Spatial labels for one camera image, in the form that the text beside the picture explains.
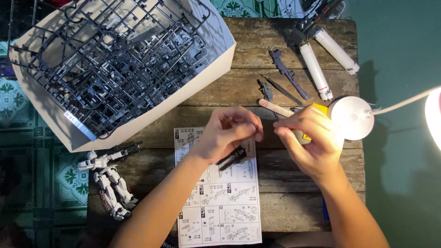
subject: white plastic part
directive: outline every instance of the white plastic part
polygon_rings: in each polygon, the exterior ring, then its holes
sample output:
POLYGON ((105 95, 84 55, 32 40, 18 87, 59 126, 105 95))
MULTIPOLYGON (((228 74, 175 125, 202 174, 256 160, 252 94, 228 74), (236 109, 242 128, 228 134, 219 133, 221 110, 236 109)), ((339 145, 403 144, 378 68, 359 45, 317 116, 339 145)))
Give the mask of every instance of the white plastic part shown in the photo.
POLYGON ((314 37, 349 74, 354 75, 360 70, 360 66, 335 42, 334 39, 323 29, 315 32, 314 37))
POLYGON ((344 97, 333 102, 328 108, 328 117, 342 124, 344 138, 359 140, 366 137, 374 127, 374 117, 368 115, 370 105, 358 97, 344 97))
POLYGON ((426 121, 430 134, 441 149, 441 88, 433 90, 426 100, 426 121))
POLYGON ((317 87, 317 91, 320 94, 322 100, 331 100, 333 98, 332 92, 328 86, 328 83, 321 71, 320 65, 318 64, 317 58, 315 57, 314 51, 309 43, 300 47, 300 53, 306 62, 309 73, 314 80, 314 84, 317 87))

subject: white cardboard box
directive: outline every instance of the white cardboard box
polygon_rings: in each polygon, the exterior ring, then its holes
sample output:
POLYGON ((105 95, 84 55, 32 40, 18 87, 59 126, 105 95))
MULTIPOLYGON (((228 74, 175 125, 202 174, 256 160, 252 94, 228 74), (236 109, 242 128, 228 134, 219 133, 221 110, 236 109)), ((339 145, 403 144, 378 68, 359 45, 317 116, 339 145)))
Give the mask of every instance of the white cardboard box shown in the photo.
MULTIPOLYGON (((98 14, 99 10, 104 7, 104 1, 106 3, 112 2, 112 0, 92 1, 93 4, 88 4, 87 11, 92 12, 92 16, 98 14)), ((149 4, 152 5, 155 2, 154 0, 146 1, 146 8, 149 8, 149 4)), ((35 109, 70 152, 108 149, 119 145, 230 70, 236 42, 222 17, 210 1, 201 0, 201 2, 209 8, 210 15, 207 21, 198 29, 198 33, 206 43, 206 47, 211 55, 209 60, 211 63, 185 86, 158 106, 138 118, 121 125, 107 139, 91 141, 64 116, 66 110, 55 102, 52 96, 32 78, 26 68, 14 65, 13 68, 17 75, 18 82, 35 109)), ((126 4, 127 9, 129 9, 131 7, 130 4, 133 4, 133 2, 125 0, 122 4, 122 6, 126 4)), ((207 15, 207 10, 201 9, 195 0, 181 0, 181 4, 187 10, 192 11, 192 14, 196 17, 207 15)), ((48 30, 55 30, 65 21, 64 13, 56 10, 39 22, 37 26, 44 27, 48 30)), ((25 45, 29 47, 29 50, 38 51, 41 47, 41 39, 39 37, 42 35, 43 32, 41 29, 33 28, 18 39, 15 45, 18 47, 25 45)), ((45 53, 57 54, 61 52, 60 48, 61 43, 58 42, 58 46, 50 46, 45 53)), ((14 51, 14 49, 10 50, 9 57, 12 61, 17 61, 21 64, 29 63, 32 60, 30 53, 19 53, 14 51)), ((49 64, 51 59, 52 56, 44 58, 49 64)))

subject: robot figure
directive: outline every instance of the robot figure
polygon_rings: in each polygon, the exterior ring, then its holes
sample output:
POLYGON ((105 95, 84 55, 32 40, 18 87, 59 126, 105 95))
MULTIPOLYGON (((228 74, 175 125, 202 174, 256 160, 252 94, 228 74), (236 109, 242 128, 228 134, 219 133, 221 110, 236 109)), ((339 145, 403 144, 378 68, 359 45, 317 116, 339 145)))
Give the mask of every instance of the robot figure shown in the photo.
POLYGON ((96 170, 93 174, 95 182, 101 187, 101 198, 104 207, 110 211, 115 220, 123 220, 130 216, 130 211, 136 206, 138 199, 129 192, 126 181, 119 176, 116 170, 117 165, 108 165, 108 162, 118 160, 120 162, 127 159, 128 156, 145 150, 139 147, 142 142, 133 143, 128 146, 116 146, 108 150, 104 155, 98 157, 95 151, 87 154, 87 160, 77 164, 78 170, 96 170), (114 189, 120 196, 120 202, 116 198, 114 189))

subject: wooden plank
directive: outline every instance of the wooden plank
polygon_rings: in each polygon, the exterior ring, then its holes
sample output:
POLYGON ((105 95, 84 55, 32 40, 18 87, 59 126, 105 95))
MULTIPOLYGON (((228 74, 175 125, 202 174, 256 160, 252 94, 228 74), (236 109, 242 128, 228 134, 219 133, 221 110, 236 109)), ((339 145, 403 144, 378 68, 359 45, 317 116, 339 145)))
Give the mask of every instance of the wooden plank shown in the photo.
MULTIPOLYGON (((366 202, 364 192, 357 194, 366 202)), ((331 229, 329 222, 323 219, 321 193, 261 193, 259 196, 263 232, 319 232, 331 229)), ((88 233, 111 237, 120 223, 105 211, 99 195, 89 194, 88 233)), ((176 231, 176 223, 171 231, 176 231)))
MULTIPOLYGON (((141 140, 147 148, 174 148, 174 128, 190 128, 205 126, 210 119, 214 107, 186 107, 179 106, 156 121, 148 125, 128 141, 141 140)), ((257 149, 282 149, 283 143, 274 134, 273 122, 276 120, 273 113, 263 107, 248 107, 262 120, 265 138, 264 141, 256 142, 257 149)), ((346 140, 344 148, 362 148, 361 140, 346 140)))
MULTIPOLYGON (((287 47, 287 38, 299 19, 224 18, 224 21, 237 42, 232 68, 274 68, 268 51, 275 49, 282 51, 281 59, 288 68, 306 68, 300 53, 287 47)), ((320 26, 354 61, 358 61, 357 29, 354 21, 324 19, 320 21, 320 26)), ((322 69, 344 70, 315 39, 310 39, 309 42, 322 69)))
MULTIPOLYGON (((184 101, 181 106, 257 106, 257 100, 263 97, 257 81, 258 79, 264 80, 260 74, 267 75, 280 84, 304 105, 313 102, 326 106, 330 104, 320 99, 308 70, 294 71, 297 83, 308 94, 309 100, 303 100, 286 76, 280 74, 277 69, 232 69, 184 101)), ((345 95, 359 96, 356 75, 349 75, 346 71, 332 70, 325 70, 323 74, 335 98, 345 95)), ((297 106, 277 89, 274 89, 273 103, 285 107, 297 106)))
MULTIPOLYGON (((357 192, 365 191, 364 157, 361 149, 344 149, 340 163, 357 192)), ((119 163, 118 174, 132 193, 143 197, 175 167, 174 149, 151 149, 119 163)), ((259 192, 320 192, 314 181, 290 159, 286 150, 259 150, 257 153, 259 192)), ((98 193, 93 181, 89 193, 98 193)))

